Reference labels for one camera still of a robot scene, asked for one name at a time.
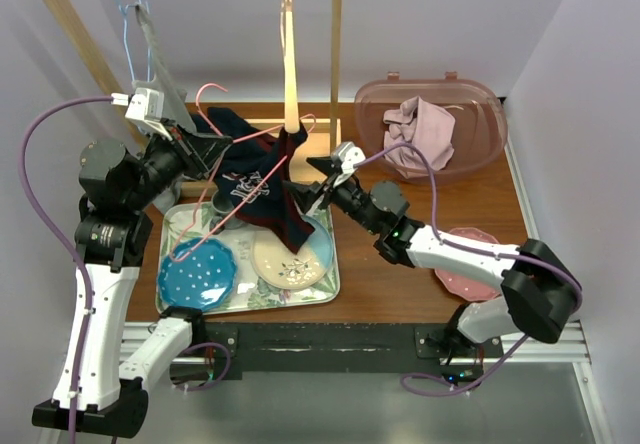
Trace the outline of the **navy maroon tank top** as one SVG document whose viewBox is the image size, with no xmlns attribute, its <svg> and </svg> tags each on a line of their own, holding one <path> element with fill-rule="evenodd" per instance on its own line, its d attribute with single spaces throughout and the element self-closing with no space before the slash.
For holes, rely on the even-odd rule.
<svg viewBox="0 0 640 444">
<path fill-rule="evenodd" d="M 219 191 L 238 209 L 235 217 L 272 231 L 282 244 L 296 254 L 314 232 L 301 214 L 288 189 L 289 164 L 296 150 L 306 142 L 301 127 L 290 134 L 280 129 L 276 136 L 261 134 L 233 110 L 210 107 L 207 116 L 192 116 L 198 131 L 214 129 L 236 142 L 227 150 L 214 182 Z"/>
</svg>

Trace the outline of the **cream plastic hanger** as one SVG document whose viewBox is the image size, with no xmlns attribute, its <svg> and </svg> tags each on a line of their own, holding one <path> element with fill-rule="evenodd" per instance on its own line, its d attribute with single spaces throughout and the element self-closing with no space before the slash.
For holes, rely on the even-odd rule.
<svg viewBox="0 0 640 444">
<path fill-rule="evenodd" d="M 300 130 L 293 0 L 282 0 L 280 10 L 280 40 L 284 66 L 284 129 L 289 134 Z"/>
</svg>

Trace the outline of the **pink tank top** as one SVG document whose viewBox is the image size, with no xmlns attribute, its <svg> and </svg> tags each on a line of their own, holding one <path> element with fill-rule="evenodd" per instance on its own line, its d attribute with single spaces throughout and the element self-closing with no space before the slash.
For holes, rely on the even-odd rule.
<svg viewBox="0 0 640 444">
<path fill-rule="evenodd" d="M 407 142 L 424 155 L 434 171 L 444 169 L 454 155 L 454 116 L 419 96 L 404 101 L 397 109 L 386 110 L 383 123 L 387 126 L 384 149 Z"/>
</svg>

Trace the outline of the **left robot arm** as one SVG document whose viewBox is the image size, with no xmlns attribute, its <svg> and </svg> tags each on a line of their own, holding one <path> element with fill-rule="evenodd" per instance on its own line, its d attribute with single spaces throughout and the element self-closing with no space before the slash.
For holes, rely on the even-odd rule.
<svg viewBox="0 0 640 444">
<path fill-rule="evenodd" d="M 210 175 L 231 142 L 172 126 L 153 135 L 139 157 L 113 138 L 83 149 L 80 222 L 68 245 L 77 282 L 69 351 L 52 397 L 33 410 L 34 425 L 131 439 L 144 423 L 151 390 L 172 361 L 205 349 L 202 312 L 170 306 L 134 354 L 119 360 L 129 301 L 153 228 L 146 208 L 179 177 Z"/>
</svg>

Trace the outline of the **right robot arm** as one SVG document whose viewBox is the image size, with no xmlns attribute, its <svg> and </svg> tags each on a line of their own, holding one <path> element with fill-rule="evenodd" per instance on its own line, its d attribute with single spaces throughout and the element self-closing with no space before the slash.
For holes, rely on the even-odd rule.
<svg viewBox="0 0 640 444">
<path fill-rule="evenodd" d="M 387 262 L 449 271 L 498 291 L 495 299 L 459 306 L 432 337 L 445 355 L 466 357 L 488 340 L 514 332 L 554 344 L 581 307 L 581 285 L 545 243 L 489 244 L 443 233 L 409 216 L 409 203 L 396 183 L 381 181 L 366 190 L 336 158 L 308 162 L 324 181 L 284 184 L 302 211 L 333 205 L 376 236 L 374 247 Z"/>
</svg>

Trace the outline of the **grey tank top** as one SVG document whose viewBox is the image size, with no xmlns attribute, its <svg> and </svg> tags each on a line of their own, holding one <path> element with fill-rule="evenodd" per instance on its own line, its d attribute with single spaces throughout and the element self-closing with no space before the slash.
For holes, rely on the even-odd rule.
<svg viewBox="0 0 640 444">
<path fill-rule="evenodd" d="M 186 99 L 186 91 L 180 89 L 176 86 L 163 57 L 163 54 L 160 50 L 158 39 L 154 30 L 153 23 L 151 21 L 151 17 L 149 12 L 146 10 L 142 4 L 135 5 L 135 14 L 138 25 L 140 26 L 148 49 L 151 52 L 151 69 L 154 72 L 153 78 L 147 78 L 147 81 L 134 80 L 132 84 L 134 86 L 134 96 L 138 94 L 137 91 L 141 89 L 146 89 L 149 92 L 157 91 L 163 95 L 163 103 L 162 110 L 158 111 L 159 118 L 166 118 L 171 120 L 173 124 L 171 124 L 170 131 L 176 131 L 176 136 L 180 134 L 180 136 L 175 137 L 174 140 L 176 142 L 174 144 L 180 144 L 184 150 L 185 155 L 188 154 L 189 168 L 191 172 L 191 178 L 195 179 L 201 177 L 204 169 L 204 161 L 200 156 L 199 151 L 197 149 L 198 144 L 198 135 L 196 135 L 196 126 L 193 123 L 189 112 L 187 111 L 185 99 Z M 142 120 L 133 120 L 134 111 L 127 110 L 125 113 L 125 117 L 129 119 L 132 123 L 134 123 L 140 132 L 144 135 L 151 136 L 155 133 L 152 127 L 149 127 L 148 124 L 145 124 Z M 166 214 L 176 203 L 178 202 L 181 196 L 182 189 L 182 181 L 184 177 L 178 177 L 174 181 L 172 181 L 169 186 L 163 190 L 158 197 L 156 197 L 152 204 L 156 207 L 158 211 L 160 211 L 163 215 Z"/>
</svg>

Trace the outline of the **light blue hanger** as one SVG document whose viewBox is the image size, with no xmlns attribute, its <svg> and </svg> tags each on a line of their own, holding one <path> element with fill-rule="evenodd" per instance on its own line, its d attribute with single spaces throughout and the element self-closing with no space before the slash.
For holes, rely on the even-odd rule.
<svg viewBox="0 0 640 444">
<path fill-rule="evenodd" d="M 132 81 L 136 80 L 136 69 L 133 62 L 133 56 L 129 45 L 129 30 L 131 25 L 129 24 L 129 15 L 135 13 L 137 6 L 142 6 L 147 11 L 150 10 L 149 0 L 136 0 L 134 3 L 125 4 L 122 0 L 113 0 L 117 7 L 118 13 L 122 19 L 122 47 L 124 49 L 127 68 Z"/>
</svg>

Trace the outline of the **grey ceramic mug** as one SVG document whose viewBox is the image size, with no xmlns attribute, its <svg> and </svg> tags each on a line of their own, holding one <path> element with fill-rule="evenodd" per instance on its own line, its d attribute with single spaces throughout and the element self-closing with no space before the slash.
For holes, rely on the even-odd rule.
<svg viewBox="0 0 640 444">
<path fill-rule="evenodd" d="M 234 209 L 234 205 L 231 200 L 220 191 L 217 191 L 211 199 L 212 217 L 209 222 L 209 228 L 215 229 L 216 234 L 219 234 L 226 230 L 235 230 L 243 226 L 243 222 L 235 216 L 230 217 L 224 224 L 222 221 L 231 213 Z"/>
</svg>

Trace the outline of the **floral rectangular tray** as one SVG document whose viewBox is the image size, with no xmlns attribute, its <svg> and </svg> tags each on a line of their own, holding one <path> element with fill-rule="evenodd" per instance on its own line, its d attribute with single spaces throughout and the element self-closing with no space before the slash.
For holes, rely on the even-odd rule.
<svg viewBox="0 0 640 444">
<path fill-rule="evenodd" d="M 185 241 L 201 238 L 208 234 L 212 217 L 211 204 L 201 208 L 194 204 L 182 204 L 171 208 L 163 219 L 161 232 L 160 260 Z M 279 307 L 314 305 L 333 300 L 340 290 L 340 277 L 336 256 L 333 219 L 330 210 L 320 210 L 309 215 L 318 220 L 329 232 L 334 243 L 333 263 L 324 277 L 316 284 L 302 290 L 284 290 L 273 287 L 262 280 L 251 263 L 251 246 L 254 234 L 266 230 L 253 225 L 243 224 L 235 230 L 226 230 L 209 237 L 217 239 L 233 252 L 238 265 L 238 277 L 231 295 L 216 309 L 203 312 L 207 315 L 232 312 L 250 312 Z M 157 291 L 156 307 L 166 309 Z"/>
</svg>

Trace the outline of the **cream and blue plate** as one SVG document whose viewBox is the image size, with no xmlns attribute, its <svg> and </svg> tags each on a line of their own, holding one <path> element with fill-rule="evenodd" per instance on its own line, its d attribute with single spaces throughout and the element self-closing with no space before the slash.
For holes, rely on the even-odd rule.
<svg viewBox="0 0 640 444">
<path fill-rule="evenodd" d="M 251 263 L 257 275 L 278 289 L 302 290 L 319 282 L 333 263 L 334 243 L 316 219 L 304 216 L 313 232 L 297 253 L 291 252 L 269 230 L 254 234 Z"/>
</svg>

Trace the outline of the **blue dotted plate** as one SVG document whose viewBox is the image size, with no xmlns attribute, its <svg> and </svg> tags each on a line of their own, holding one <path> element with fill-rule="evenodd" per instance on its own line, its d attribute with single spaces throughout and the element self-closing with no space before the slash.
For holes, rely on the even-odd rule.
<svg viewBox="0 0 640 444">
<path fill-rule="evenodd" d="M 182 242 L 173 257 L 167 254 L 160 260 L 157 291 L 165 305 L 210 311 L 234 290 L 238 265 L 231 249 L 217 239 L 194 249 L 199 241 Z"/>
</svg>

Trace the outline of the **pink transparent plastic bin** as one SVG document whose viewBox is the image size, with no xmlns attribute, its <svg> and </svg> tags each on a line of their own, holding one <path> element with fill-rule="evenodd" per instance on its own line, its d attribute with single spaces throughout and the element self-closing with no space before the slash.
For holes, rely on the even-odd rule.
<svg viewBox="0 0 640 444">
<path fill-rule="evenodd" d="M 355 96 L 355 123 L 362 149 L 369 157 L 386 150 L 376 160 L 394 178 L 416 184 L 428 184 L 428 169 L 416 147 L 400 142 L 383 148 L 383 123 L 386 110 L 397 109 L 404 101 L 419 96 L 423 100 L 448 110 L 455 118 L 452 145 L 454 155 L 439 171 L 434 171 L 436 183 L 448 184 L 464 179 L 494 161 L 506 144 L 507 122 L 502 105 L 486 86 L 460 80 L 455 73 L 444 79 L 401 80 L 387 77 L 361 87 Z"/>
</svg>

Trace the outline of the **pink dotted plate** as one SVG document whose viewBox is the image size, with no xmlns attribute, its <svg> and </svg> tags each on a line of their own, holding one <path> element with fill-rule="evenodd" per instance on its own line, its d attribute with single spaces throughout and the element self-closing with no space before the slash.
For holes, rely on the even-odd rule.
<svg viewBox="0 0 640 444">
<path fill-rule="evenodd" d="M 491 234 L 474 227 L 458 227 L 449 231 L 450 234 L 489 244 L 498 244 L 499 241 Z M 454 274 L 450 271 L 435 269 L 435 276 L 443 284 L 445 289 L 467 302 L 485 302 L 497 298 L 500 293 L 482 282 Z"/>
</svg>

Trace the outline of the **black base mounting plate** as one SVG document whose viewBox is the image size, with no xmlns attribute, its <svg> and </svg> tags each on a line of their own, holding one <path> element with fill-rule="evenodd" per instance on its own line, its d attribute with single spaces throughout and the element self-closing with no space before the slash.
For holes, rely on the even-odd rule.
<svg viewBox="0 0 640 444">
<path fill-rule="evenodd" d="M 251 372 L 431 374 L 471 372 L 503 355 L 491 338 L 473 348 L 445 342 L 443 324 L 206 324 L 207 342 L 223 349 L 186 351 L 170 367 L 170 377 L 201 387 L 215 378 L 240 380 Z"/>
</svg>

